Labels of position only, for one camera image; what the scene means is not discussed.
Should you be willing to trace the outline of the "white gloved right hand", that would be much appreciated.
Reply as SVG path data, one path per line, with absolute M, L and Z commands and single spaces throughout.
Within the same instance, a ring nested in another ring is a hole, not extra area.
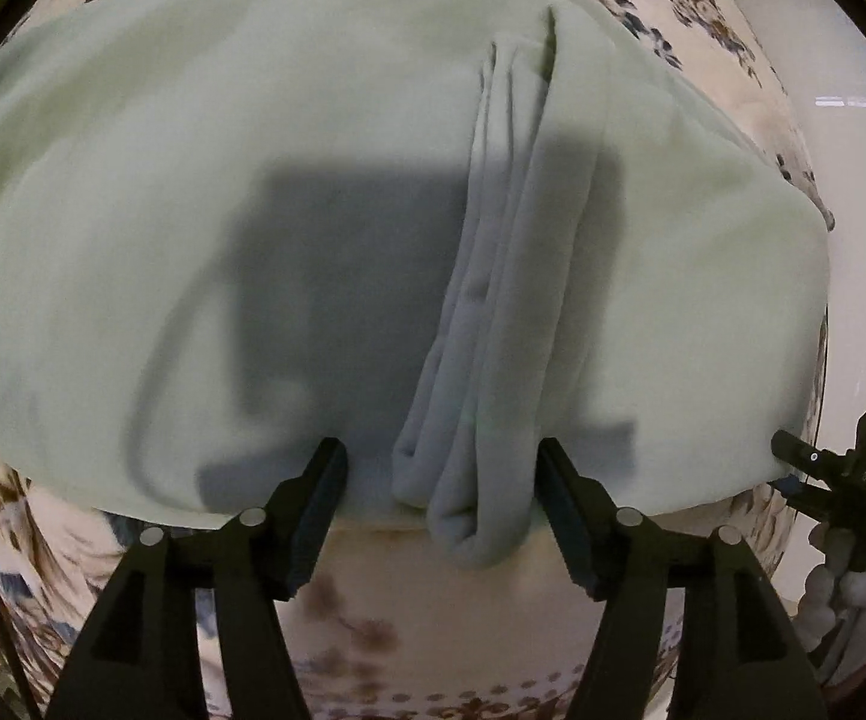
M 856 538 L 822 523 L 808 537 L 823 562 L 805 579 L 792 627 L 808 655 L 826 639 L 830 649 L 815 668 L 826 689 L 846 688 L 866 677 L 866 571 L 849 569 Z

